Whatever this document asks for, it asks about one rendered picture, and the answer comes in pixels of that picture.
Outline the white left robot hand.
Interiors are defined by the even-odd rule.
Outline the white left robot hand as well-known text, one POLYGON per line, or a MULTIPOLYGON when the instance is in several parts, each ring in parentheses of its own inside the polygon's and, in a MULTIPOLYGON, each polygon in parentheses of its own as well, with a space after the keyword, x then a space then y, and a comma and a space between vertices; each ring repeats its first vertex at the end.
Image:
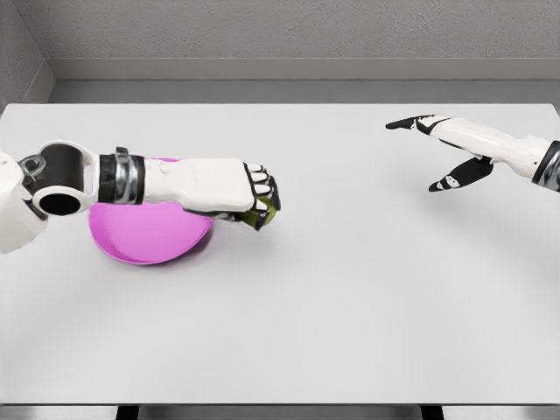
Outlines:
POLYGON ((241 213, 267 210, 258 197, 281 204, 277 182, 261 164, 237 158, 184 159, 178 162, 178 173, 180 204, 188 211, 241 222, 241 213))

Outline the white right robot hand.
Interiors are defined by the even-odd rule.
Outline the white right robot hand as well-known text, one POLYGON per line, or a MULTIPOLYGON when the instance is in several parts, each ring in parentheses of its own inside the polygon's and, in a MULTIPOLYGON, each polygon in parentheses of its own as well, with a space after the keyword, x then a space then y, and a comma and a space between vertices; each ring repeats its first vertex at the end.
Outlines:
POLYGON ((496 163, 504 163, 514 172, 523 173, 514 138, 484 124, 460 117, 419 115, 389 122, 385 128, 417 130, 473 155, 431 184, 431 193, 469 186, 490 175, 496 163))

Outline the green apple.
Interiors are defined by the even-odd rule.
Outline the green apple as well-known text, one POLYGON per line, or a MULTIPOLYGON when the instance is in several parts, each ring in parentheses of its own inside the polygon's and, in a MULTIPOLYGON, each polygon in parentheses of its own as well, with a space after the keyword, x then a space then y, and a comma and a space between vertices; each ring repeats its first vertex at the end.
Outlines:
POLYGON ((281 210, 281 204, 278 200, 273 200, 269 197, 258 197, 257 202, 264 204, 267 210, 265 212, 251 210, 241 213, 239 216, 241 222, 252 227, 255 231, 259 231, 271 223, 277 212, 281 210))

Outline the pink plate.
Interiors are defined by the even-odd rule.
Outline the pink plate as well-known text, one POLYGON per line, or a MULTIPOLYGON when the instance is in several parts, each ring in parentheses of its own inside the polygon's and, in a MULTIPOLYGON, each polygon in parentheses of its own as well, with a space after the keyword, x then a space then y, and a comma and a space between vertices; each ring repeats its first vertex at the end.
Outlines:
POLYGON ((107 256, 133 265, 167 263, 182 256, 205 238, 213 223, 172 201, 141 205, 98 203, 88 214, 95 245, 107 256))

